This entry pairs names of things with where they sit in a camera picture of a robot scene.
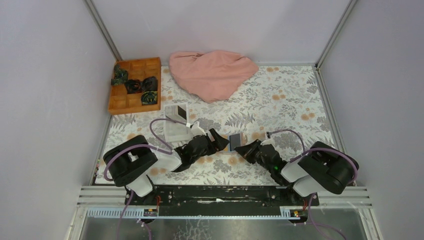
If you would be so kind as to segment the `white translucent card box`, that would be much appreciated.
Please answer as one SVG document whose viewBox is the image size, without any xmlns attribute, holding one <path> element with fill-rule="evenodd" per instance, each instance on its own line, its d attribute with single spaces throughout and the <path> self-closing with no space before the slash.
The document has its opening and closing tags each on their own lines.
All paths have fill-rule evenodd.
<svg viewBox="0 0 424 240">
<path fill-rule="evenodd" d="M 165 107 L 171 105 L 179 105 L 186 109 L 186 121 L 177 121 L 173 119 L 169 119 L 165 116 Z M 181 103 L 172 103 L 164 106 L 163 115 L 168 120 L 164 122 L 164 137 L 165 141 L 169 143 L 173 142 L 183 142 L 188 141 L 192 138 L 192 133 L 188 127 L 186 127 L 186 123 L 189 120 L 189 106 L 187 102 Z"/>
</svg>

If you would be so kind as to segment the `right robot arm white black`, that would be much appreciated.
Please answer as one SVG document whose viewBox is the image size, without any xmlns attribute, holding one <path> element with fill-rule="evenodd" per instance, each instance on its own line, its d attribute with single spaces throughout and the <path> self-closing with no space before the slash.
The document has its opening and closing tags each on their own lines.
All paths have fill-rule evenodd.
<svg viewBox="0 0 424 240">
<path fill-rule="evenodd" d="M 274 143 L 257 139 L 234 150 L 250 164 L 266 169 L 277 184 L 288 186 L 286 198 L 293 206 L 301 205 L 313 193 L 340 195 L 358 176 L 355 159 L 321 141 L 290 160 L 282 159 Z"/>
</svg>

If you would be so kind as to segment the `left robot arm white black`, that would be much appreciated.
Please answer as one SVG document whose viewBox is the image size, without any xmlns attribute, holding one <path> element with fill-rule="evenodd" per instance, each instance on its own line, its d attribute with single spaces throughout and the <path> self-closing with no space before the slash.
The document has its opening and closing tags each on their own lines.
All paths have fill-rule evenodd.
<svg viewBox="0 0 424 240">
<path fill-rule="evenodd" d="M 103 155 L 106 164 L 103 176 L 117 187 L 126 187 L 136 194 L 144 206 L 155 200 L 154 184 L 148 176 L 153 168 L 179 173 L 190 168 L 197 160 L 223 151 L 228 138 L 218 134 L 214 128 L 204 131 L 192 127 L 193 138 L 186 144 L 170 151 L 148 143 L 143 135 L 112 148 Z"/>
</svg>

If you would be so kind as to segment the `brown leather card holder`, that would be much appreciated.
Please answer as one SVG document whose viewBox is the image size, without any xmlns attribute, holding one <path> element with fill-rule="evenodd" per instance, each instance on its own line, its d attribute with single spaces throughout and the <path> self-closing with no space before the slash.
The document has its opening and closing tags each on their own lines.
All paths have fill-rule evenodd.
<svg viewBox="0 0 424 240">
<path fill-rule="evenodd" d="M 235 152 L 236 147 L 241 147 L 247 144 L 248 136 L 242 132 L 231 134 L 231 135 L 222 135 L 225 139 L 229 141 L 229 144 L 222 151 L 223 153 L 230 154 Z"/>
</svg>

